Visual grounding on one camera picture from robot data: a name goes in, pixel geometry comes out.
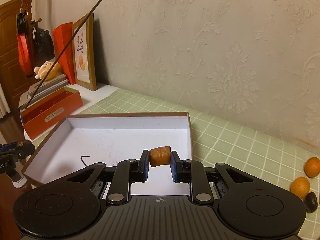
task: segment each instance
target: textured wallpaper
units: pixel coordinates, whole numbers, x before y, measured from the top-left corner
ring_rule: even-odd
[[[97,0],[36,0],[52,31]],[[320,147],[320,0],[104,0],[100,82]]]

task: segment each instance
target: cardboard box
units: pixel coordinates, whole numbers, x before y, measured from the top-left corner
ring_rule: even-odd
[[[104,162],[116,166],[140,159],[144,149],[171,146],[182,160],[192,159],[187,112],[70,115],[61,120],[31,156],[22,172],[39,186]],[[131,194],[188,195],[188,183],[174,183],[169,165],[149,168],[148,181],[131,185]]]
[[[33,140],[66,115],[83,106],[78,90],[60,88],[20,113],[23,128]]]

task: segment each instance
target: green grid tablecloth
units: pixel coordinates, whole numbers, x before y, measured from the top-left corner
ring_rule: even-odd
[[[303,171],[304,163],[310,157],[316,156],[230,121],[123,89],[116,90],[80,114],[136,112],[189,112],[193,159],[212,167],[217,162],[225,162],[286,190],[289,190],[295,178],[307,177]],[[33,142],[36,147],[47,133]],[[311,190],[319,197],[319,178],[309,181]],[[307,214],[299,235],[306,240],[318,239],[320,236],[318,210]]]

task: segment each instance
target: metal pivot screw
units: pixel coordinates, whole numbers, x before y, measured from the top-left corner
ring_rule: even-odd
[[[199,201],[209,201],[211,199],[211,196],[207,193],[200,193],[196,195],[196,199]]]
[[[120,201],[123,200],[124,196],[119,193],[113,193],[108,196],[108,199],[111,201]]]

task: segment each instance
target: black bag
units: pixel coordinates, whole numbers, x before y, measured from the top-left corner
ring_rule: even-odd
[[[26,34],[28,30],[26,18],[24,13],[22,12],[22,9],[23,9],[23,0],[21,0],[20,13],[18,14],[18,17],[17,17],[17,30],[19,35],[23,33]]]
[[[48,30],[36,29],[34,48],[36,66],[41,67],[44,62],[54,58],[53,40]]]

